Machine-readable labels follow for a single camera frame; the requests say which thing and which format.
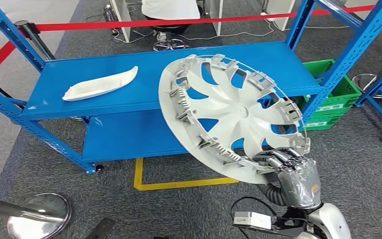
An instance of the plastic wrap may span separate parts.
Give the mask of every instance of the plastic wrap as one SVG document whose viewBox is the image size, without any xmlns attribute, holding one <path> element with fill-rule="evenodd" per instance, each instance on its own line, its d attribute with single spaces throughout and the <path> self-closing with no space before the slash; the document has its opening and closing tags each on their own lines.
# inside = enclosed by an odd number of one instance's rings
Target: plastic wrap
<svg viewBox="0 0 382 239">
<path fill-rule="evenodd" d="M 295 170 L 285 168 L 279 174 L 286 204 L 295 208 L 310 208 L 320 201 L 320 179 L 316 161 L 306 158 L 305 162 L 294 164 Z"/>
</svg>

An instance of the green plastic crate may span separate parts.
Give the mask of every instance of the green plastic crate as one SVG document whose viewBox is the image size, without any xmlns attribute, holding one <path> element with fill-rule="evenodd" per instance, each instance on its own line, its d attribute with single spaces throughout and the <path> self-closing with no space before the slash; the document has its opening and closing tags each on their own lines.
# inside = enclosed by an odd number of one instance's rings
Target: green plastic crate
<svg viewBox="0 0 382 239">
<path fill-rule="evenodd" d="M 307 131 L 329 129 L 341 117 L 342 117 L 342 115 L 329 115 L 329 116 L 322 116 L 322 117 L 311 117 L 308 120 L 308 122 L 305 123 L 305 128 L 306 128 Z"/>
<path fill-rule="evenodd" d="M 304 65 L 309 72 L 316 76 L 330 69 L 334 60 L 321 60 L 306 62 Z M 326 98 L 326 100 L 316 110 L 313 117 L 321 117 L 326 115 L 343 115 L 354 102 L 361 95 L 361 91 L 351 82 L 351 80 L 345 76 L 333 89 L 332 93 Z M 309 100 L 307 96 L 300 96 L 294 99 L 295 103 L 302 108 Z"/>
</svg>

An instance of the chrome base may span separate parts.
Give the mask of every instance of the chrome base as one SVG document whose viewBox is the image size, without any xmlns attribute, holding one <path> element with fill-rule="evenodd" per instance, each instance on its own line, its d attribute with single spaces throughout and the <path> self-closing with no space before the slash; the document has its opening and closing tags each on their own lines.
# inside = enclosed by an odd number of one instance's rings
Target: chrome base
<svg viewBox="0 0 382 239">
<path fill-rule="evenodd" d="M 179 39 L 165 39 L 154 43 L 153 50 L 155 51 L 166 51 L 166 50 L 176 50 L 188 48 L 184 41 Z"/>
<path fill-rule="evenodd" d="M 9 217 L 8 232 L 15 239 L 48 239 L 58 234 L 71 218 L 71 206 L 61 195 L 43 193 L 31 197 L 20 204 L 22 207 L 51 213 L 62 218 L 61 222 L 46 223 L 21 217 Z"/>
<path fill-rule="evenodd" d="M 352 78 L 352 83 L 362 92 L 368 90 L 368 88 L 377 80 L 377 75 L 374 74 L 359 74 Z M 373 95 L 375 99 L 382 99 L 382 95 L 375 94 Z"/>
</svg>

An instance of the gray carpet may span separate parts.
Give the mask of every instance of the gray carpet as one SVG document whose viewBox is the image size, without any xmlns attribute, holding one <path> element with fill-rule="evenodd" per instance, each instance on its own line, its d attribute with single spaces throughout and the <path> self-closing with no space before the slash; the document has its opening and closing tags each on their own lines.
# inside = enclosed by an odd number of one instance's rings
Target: gray carpet
<svg viewBox="0 0 382 239">
<path fill-rule="evenodd" d="M 96 15 L 101 0 L 81 0 L 72 21 Z M 225 1 L 231 15 L 256 14 L 258 3 Z M 139 18 L 139 12 L 133 12 Z M 310 20 L 311 26 L 341 25 L 331 16 L 318 16 Z M 229 23 L 223 34 L 241 31 L 262 34 L 269 29 L 263 21 Z M 345 40 L 353 34 L 350 29 L 307 29 L 296 50 L 303 61 L 334 58 L 343 48 Z M 210 37 L 214 31 L 210 24 L 193 25 L 187 37 Z M 255 41 L 280 40 L 279 31 L 264 38 L 240 35 L 211 41 L 192 41 L 193 46 L 209 46 Z M 151 49 L 151 37 L 134 44 L 116 43 L 107 30 L 73 31 L 65 34 L 58 49 L 58 58 L 87 55 L 139 52 Z M 382 68 L 382 33 L 351 70 L 350 76 L 378 72 Z M 74 149 L 80 150 L 84 125 L 69 119 L 47 120 L 43 124 Z M 319 162 L 322 197 L 325 202 L 338 206 L 351 228 L 353 238 L 382 239 L 382 119 L 369 106 L 351 109 L 327 131 L 312 131 L 310 156 Z M 124 160 L 102 163 L 103 172 L 86 175 L 67 162 L 57 152 L 33 136 L 22 131 L 18 137 L 23 150 L 19 157 L 9 160 L 2 173 L 0 185 L 6 186 L 6 200 L 20 203 L 43 192 L 66 196 L 74 207 L 68 227 L 56 238 L 81 239 L 103 217 L 116 220 L 110 239 L 152 239 L 154 236 L 181 238 L 243 238 L 231 226 L 229 207 L 242 196 L 264 198 L 254 185 L 229 185 L 182 188 L 139 192 L 133 189 L 134 161 Z M 219 177 L 189 155 L 146 158 L 144 182 L 167 182 Z M 242 202 L 237 210 L 267 210 L 253 202 Z M 0 239 L 9 238 L 6 217 L 0 218 Z M 251 238 L 279 238 L 249 232 Z"/>
</svg>

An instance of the stool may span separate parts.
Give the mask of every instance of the stool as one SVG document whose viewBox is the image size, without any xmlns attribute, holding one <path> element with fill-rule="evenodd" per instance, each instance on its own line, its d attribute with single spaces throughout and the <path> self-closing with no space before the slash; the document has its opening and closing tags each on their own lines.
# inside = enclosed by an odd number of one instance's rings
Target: stool
<svg viewBox="0 0 382 239">
<path fill-rule="evenodd" d="M 145 16 L 148 20 L 155 20 L 154 18 Z M 166 39 L 158 40 L 153 44 L 153 50 L 166 51 L 188 48 L 184 41 L 172 38 L 172 33 L 182 34 L 190 25 L 166 25 L 166 26 L 150 26 L 151 29 L 159 32 L 166 33 Z"/>
</svg>

